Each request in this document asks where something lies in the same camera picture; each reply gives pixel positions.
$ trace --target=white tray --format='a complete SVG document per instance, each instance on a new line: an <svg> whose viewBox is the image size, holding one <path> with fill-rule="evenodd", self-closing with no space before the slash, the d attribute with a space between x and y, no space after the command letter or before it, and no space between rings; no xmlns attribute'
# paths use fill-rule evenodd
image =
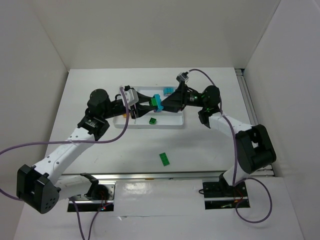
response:
<svg viewBox="0 0 320 240"><path fill-rule="evenodd" d="M138 92L146 96L153 97L155 94L159 94L161 100L165 99L164 88L173 88L175 86L133 86ZM150 118L156 119L156 124L149 124ZM123 129L125 126L126 118L123 116L116 116L113 118L113 124L117 129ZM129 129L182 129L184 127L184 113L179 111L173 112L149 112L146 115L137 119L129 119Z"/></svg>

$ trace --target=white table surface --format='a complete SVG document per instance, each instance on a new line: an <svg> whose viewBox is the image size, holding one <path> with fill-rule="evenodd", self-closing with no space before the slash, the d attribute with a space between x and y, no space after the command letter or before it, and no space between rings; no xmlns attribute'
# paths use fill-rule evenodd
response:
<svg viewBox="0 0 320 240"><path fill-rule="evenodd" d="M83 118L90 93L105 89L110 99L121 85L178 86L176 76L190 68L71 69L50 137L65 140ZM233 68L202 68L220 88L226 114L249 123L248 113ZM188 86L202 92L210 82L199 72L189 74ZM232 139L210 130L198 119L200 108L184 110L184 129L128 129L113 143L96 144L86 150L67 170L78 173L161 173L225 171L234 161ZM113 126L101 138L116 137L121 129ZM46 154L57 146L50 145ZM159 154L165 152L170 165L164 167Z"/></svg>
<svg viewBox="0 0 320 240"><path fill-rule="evenodd" d="M149 202L148 195L144 193L143 201L147 208L156 209L159 201L154 201L154 197L159 198L164 193L173 191L172 196L175 196L175 199L167 201L167 205L169 209L175 209L176 206L181 210L177 211L176 215L144 216L143 212L139 212L140 208L136 207L137 201L128 200L126 209L136 215L117 216L115 212L99 213L93 225L91 240L303 240L284 180L280 177L260 177L259 179L268 187L273 200L271 216L263 223L246 223L236 215L234 209L204 210L203 201L203 207L199 209L198 202L201 199L194 197L201 196L194 196L198 194L196 187L193 189L186 186L184 194L175 195L175 189L171 188L175 188L176 185L166 184L162 190L158 187L158 191L153 192ZM256 221L263 218L269 210L268 196L263 187L255 181L247 181L246 184L251 207L242 208L239 212L244 217ZM196 201L196 209L193 204L186 201L188 194L192 195L192 199ZM118 200L116 194L115 211ZM63 200L58 202L50 212L39 214L25 204L14 240L81 239L77 216L74 212L67 212L67 206L68 201ZM80 214L86 238L93 215L93 212Z"/></svg>

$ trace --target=small green block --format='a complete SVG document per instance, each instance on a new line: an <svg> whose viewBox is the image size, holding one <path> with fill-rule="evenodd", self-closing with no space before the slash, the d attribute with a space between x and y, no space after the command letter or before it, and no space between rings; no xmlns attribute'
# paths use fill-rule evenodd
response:
<svg viewBox="0 0 320 240"><path fill-rule="evenodd" d="M165 152L159 154L159 156L160 156L160 158L161 158L161 161L162 161L163 166L167 166L167 165L170 164L170 162L169 162L169 160L168 160L168 157L167 157L167 155L166 155Z"/></svg>
<svg viewBox="0 0 320 240"><path fill-rule="evenodd" d="M157 122L157 119L155 119L155 118L150 118L150 120L149 120L149 124L156 124L156 122Z"/></svg>
<svg viewBox="0 0 320 240"><path fill-rule="evenodd" d="M150 99L149 105L150 105L150 106L153 106L153 107L158 106L158 105L157 105L157 100L156 100L155 97L153 97L153 98Z"/></svg>

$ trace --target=purple cable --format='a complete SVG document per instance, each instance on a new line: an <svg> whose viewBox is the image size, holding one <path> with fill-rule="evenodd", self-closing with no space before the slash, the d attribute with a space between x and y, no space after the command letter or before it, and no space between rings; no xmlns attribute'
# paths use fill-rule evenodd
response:
<svg viewBox="0 0 320 240"><path fill-rule="evenodd" d="M204 74L208 79L209 81L212 83L213 86L215 86L215 83L214 81L212 81L212 79L202 70L200 69L197 69L197 68L193 68L193 69L190 69L189 70L189 73L190 72L193 72L193 71L197 71L197 72L200 72L202 74ZM261 181L259 181L258 179L255 179L253 177L248 177L248 178L245 178L245 179L241 179L240 181L236 182L236 176L237 176L237 169L238 169L238 148L237 148L237 143L236 143L236 134L235 134L235 130L231 124L231 122L229 121L229 119L223 114L223 111L222 111L222 99L220 97L220 113L222 115L222 117L225 119L225 121L228 123L230 129L231 129L231 133L232 133L232 139L233 139L233 147L234 147L234 168L233 168L233 177L232 177L232 186L236 186L238 185L239 183L241 182L244 182L245 180L247 179L250 179L250 180L254 180L258 183L260 183L264 189L266 190L266 193L268 194L268 197L269 197L269 201L270 201L270 210L268 212L268 214L261 220L258 220L258 221L251 221L251 220L247 220L245 219L244 217L242 217L239 212L238 212L238 206L239 204L242 202L238 202L237 205L235 206L235 211L236 211L236 214L245 222L247 223L251 223L251 224L259 224L259 223L262 223L264 222L265 220L267 220L270 215L271 215L271 212L272 212L272 208L273 208L273 204L272 204L272 198L271 198L271 195L270 195L270 192L269 190L267 189L266 185L264 185Z"/></svg>
<svg viewBox="0 0 320 240"><path fill-rule="evenodd" d="M0 151L0 155L4 154L10 150L13 150L13 149L18 149L18 148L33 146L33 145L72 144L72 143L109 144L109 143L117 141L119 138L121 138L124 135L125 131L128 128L128 124L129 124L129 106L128 106L128 102L127 102L127 98L125 96L124 90L122 88L120 88L120 93L124 99L126 118L125 118L125 124L124 124L123 130L117 137L115 137L111 140L105 140L105 141L91 141L91 140L73 140L72 142L70 142L70 141L35 141L35 142L29 142L29 143L24 143L24 144L8 147L7 149ZM13 200L21 201L19 198L6 193L1 188L0 188L0 193L2 193L6 197L11 198Z"/></svg>
<svg viewBox="0 0 320 240"><path fill-rule="evenodd" d="M270 192L269 192L268 188L266 187L266 185L264 185L261 181L259 181L259 180L256 179L256 178L247 177L247 178L245 178L245 179L240 180L239 183L244 182L244 181L247 180L247 179L254 180L254 181L260 183L260 184L264 187L266 193L268 194L269 201L270 201L270 209L269 209L269 212L268 212L268 214L267 214L263 219L261 219L261 220L258 220L258 221L247 220L247 219L245 219L243 216L241 216L240 213L238 212L238 206L239 206L239 204L240 204L242 201L244 201L244 200L239 201L239 202L236 204L236 206L235 206L235 211L236 211L236 214L238 214L238 216L239 216L243 221L245 221L245 222L247 222L247 223L250 223L250 224L259 224L259 223L264 222L265 220L267 220L267 219L270 217L271 212L272 212L272 207L273 207L272 198L271 198Z"/></svg>
<svg viewBox="0 0 320 240"><path fill-rule="evenodd" d="M83 231L82 226L81 226L80 213L79 213L78 206L77 206L76 202L75 202L72 198L69 198L69 199L70 199L70 201L73 203L74 208L75 208L76 217L77 217L77 219L78 219L78 225L79 225L79 230L80 230L80 234L81 234L82 240L86 240L85 235L84 235L84 231ZM94 216L93 216L93 218L92 218L92 220L91 220L91 223L90 223L89 234L88 234L88 239L87 239L87 240L90 240L91 230L92 230L92 227L93 227L93 225L94 225L94 221L95 221L98 213L100 213L100 211L101 211L103 208L105 208L106 206L108 206L108 205L110 205L110 204L111 204L111 203L107 203L107 204L105 204L104 206L99 207L98 210L97 210L97 212L94 214Z"/></svg>

